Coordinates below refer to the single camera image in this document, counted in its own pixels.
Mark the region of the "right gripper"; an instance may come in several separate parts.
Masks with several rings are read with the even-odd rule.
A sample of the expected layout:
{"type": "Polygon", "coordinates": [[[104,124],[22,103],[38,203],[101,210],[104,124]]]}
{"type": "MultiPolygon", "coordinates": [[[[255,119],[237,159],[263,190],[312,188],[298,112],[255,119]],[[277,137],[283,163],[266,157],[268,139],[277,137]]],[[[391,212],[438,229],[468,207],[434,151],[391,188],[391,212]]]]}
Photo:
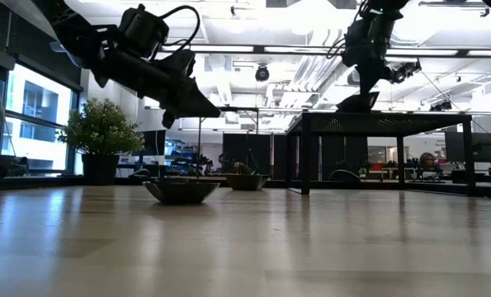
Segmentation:
{"type": "Polygon", "coordinates": [[[347,29],[342,62],[347,67],[357,66],[361,95],[377,93],[378,79],[391,78],[392,71],[386,65],[385,56],[395,21],[394,12],[364,12],[362,18],[347,29]]]}

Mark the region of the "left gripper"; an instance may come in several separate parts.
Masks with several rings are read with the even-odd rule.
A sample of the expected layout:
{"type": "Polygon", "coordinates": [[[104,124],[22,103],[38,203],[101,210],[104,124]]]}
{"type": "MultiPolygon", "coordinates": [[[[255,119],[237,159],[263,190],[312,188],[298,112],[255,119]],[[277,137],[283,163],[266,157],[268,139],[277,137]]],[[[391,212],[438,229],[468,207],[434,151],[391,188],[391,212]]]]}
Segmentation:
{"type": "Polygon", "coordinates": [[[119,49],[111,49],[96,62],[92,72],[98,83],[113,80],[136,92],[168,103],[162,125],[170,129],[176,117],[219,117],[217,108],[190,78],[195,54],[179,50],[164,59],[148,61],[119,49]]]}

